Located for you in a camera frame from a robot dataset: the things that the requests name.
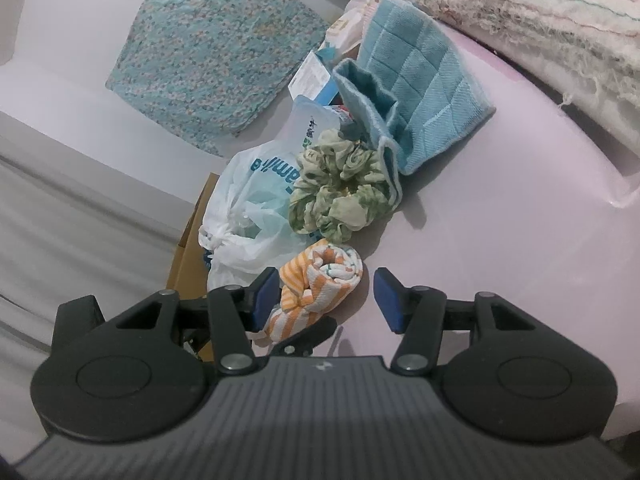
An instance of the orange and white striped cloth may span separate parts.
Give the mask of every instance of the orange and white striped cloth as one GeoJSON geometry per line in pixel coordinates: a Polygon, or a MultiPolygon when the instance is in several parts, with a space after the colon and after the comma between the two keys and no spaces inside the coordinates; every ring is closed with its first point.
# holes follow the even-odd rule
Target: orange and white striped cloth
{"type": "Polygon", "coordinates": [[[360,255],[346,245],[320,240],[280,268],[280,305],[264,327],[279,342],[312,325],[336,307],[362,277],[360,255]]]}

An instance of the brown cardboard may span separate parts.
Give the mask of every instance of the brown cardboard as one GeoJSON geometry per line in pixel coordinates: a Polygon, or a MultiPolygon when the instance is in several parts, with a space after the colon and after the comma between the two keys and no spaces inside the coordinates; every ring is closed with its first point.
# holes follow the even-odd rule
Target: brown cardboard
{"type": "MultiPolygon", "coordinates": [[[[182,238],[175,248],[166,288],[177,290],[182,300],[194,300],[207,293],[207,267],[202,259],[204,250],[198,243],[198,230],[202,225],[204,211],[217,181],[218,176],[211,173],[187,222],[187,227],[182,233],[182,238]]],[[[212,362],[211,343],[207,343],[198,355],[203,361],[212,362]]]]}

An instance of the blue cloth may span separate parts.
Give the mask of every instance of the blue cloth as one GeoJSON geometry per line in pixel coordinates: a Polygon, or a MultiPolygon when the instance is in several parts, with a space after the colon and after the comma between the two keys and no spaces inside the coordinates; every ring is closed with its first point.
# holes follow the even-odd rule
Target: blue cloth
{"type": "Polygon", "coordinates": [[[326,26],[298,0],[145,0],[106,85],[217,154],[216,138],[269,105],[326,26]]]}
{"type": "Polygon", "coordinates": [[[356,61],[334,69],[345,106],[380,151],[395,205],[398,172],[468,136],[494,112],[435,20],[404,0],[381,0],[356,61]]]}

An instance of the teal floral cloth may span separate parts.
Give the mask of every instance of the teal floral cloth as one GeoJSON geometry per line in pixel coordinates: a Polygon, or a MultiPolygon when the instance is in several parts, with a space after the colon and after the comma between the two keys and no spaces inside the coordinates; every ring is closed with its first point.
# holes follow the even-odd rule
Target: teal floral cloth
{"type": "Polygon", "coordinates": [[[327,24],[298,0],[145,0],[106,83],[218,154],[286,85],[327,24]]]}

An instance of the metal screw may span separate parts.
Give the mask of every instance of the metal screw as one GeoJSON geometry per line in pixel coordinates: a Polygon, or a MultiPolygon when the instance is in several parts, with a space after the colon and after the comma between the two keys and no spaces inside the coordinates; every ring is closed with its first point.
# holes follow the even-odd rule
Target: metal screw
{"type": "Polygon", "coordinates": [[[227,370],[239,371],[248,368],[254,363],[248,355],[245,354],[229,354],[220,359],[220,364],[227,370]]]}
{"type": "Polygon", "coordinates": [[[407,372],[418,372],[427,367],[429,360],[420,354],[404,354],[398,358],[396,364],[407,372]]]}

